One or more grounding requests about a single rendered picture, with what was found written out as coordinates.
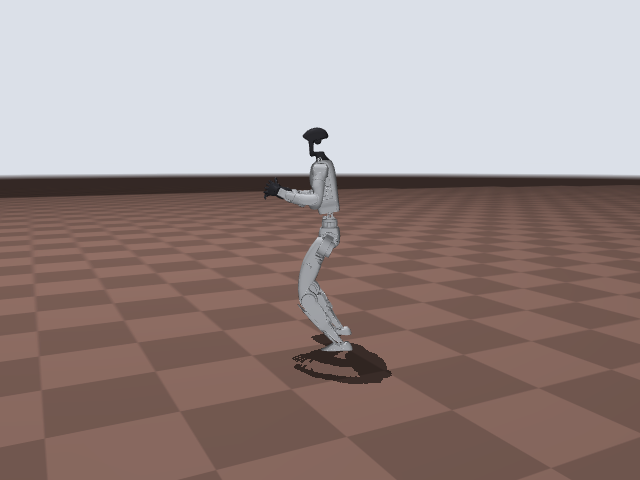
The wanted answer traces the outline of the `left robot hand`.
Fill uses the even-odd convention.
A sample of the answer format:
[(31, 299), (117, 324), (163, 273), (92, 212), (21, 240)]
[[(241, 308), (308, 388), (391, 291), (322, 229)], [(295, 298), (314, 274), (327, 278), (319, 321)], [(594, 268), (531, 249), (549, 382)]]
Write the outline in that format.
[(271, 184), (268, 184), (268, 183), (266, 184), (267, 186), (269, 186), (269, 188), (268, 188), (268, 187), (265, 187), (265, 189), (266, 189), (266, 190), (268, 190), (268, 191), (264, 191), (264, 193), (265, 193), (265, 194), (269, 194), (269, 195), (275, 195), (276, 197), (278, 197), (278, 198), (280, 198), (280, 199), (284, 199), (284, 198), (282, 198), (282, 197), (278, 196), (278, 195), (277, 195), (277, 193), (278, 193), (278, 191), (279, 191), (279, 189), (280, 189), (280, 188), (282, 188), (282, 189), (284, 189), (284, 190), (286, 190), (286, 191), (288, 191), (288, 190), (287, 190), (286, 188), (284, 188), (284, 187), (281, 187), (281, 186), (278, 184), (278, 182), (277, 182), (277, 178), (274, 178), (274, 180), (275, 180), (275, 183), (274, 183), (274, 182), (272, 182), (271, 180), (269, 180), (269, 181), (268, 181), (268, 182), (269, 182), (269, 183), (271, 183)]

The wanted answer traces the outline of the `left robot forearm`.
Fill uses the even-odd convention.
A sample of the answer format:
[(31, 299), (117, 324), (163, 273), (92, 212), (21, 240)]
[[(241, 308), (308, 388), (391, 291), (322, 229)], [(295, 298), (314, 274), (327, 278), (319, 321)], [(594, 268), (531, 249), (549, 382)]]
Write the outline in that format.
[(289, 203), (299, 205), (299, 207), (314, 205), (318, 200), (317, 196), (314, 194), (293, 193), (292, 191), (286, 191), (282, 188), (279, 189), (277, 195), (284, 198)]

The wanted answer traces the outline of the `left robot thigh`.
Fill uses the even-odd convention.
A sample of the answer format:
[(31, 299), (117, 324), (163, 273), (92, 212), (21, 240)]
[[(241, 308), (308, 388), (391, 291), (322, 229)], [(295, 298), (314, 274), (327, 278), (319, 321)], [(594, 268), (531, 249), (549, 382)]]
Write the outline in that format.
[(323, 262), (317, 253), (328, 258), (334, 247), (334, 237), (327, 234), (326, 237), (317, 237), (307, 251), (298, 279), (298, 296), (302, 307), (301, 299), (305, 294), (312, 294), (317, 300), (316, 294), (309, 289), (319, 273), (321, 262)]

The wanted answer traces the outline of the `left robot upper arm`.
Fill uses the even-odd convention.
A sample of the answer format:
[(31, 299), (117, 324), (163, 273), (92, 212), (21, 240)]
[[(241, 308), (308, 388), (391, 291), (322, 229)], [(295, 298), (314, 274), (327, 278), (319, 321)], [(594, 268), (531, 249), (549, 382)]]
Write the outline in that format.
[(324, 163), (315, 164), (313, 166), (313, 183), (312, 189), (318, 200), (314, 205), (308, 205), (312, 210), (321, 207), (325, 188), (325, 181), (328, 176), (328, 166)]

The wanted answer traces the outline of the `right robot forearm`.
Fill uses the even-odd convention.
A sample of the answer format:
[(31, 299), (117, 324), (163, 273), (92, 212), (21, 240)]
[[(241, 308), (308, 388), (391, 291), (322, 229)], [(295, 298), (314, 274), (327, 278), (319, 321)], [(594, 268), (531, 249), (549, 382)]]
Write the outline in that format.
[[(288, 188), (288, 187), (286, 187), (286, 188)], [(293, 193), (299, 193), (299, 194), (310, 194), (310, 191), (311, 191), (311, 190), (301, 191), (301, 190), (296, 190), (296, 189), (291, 189), (291, 190), (292, 190)]]

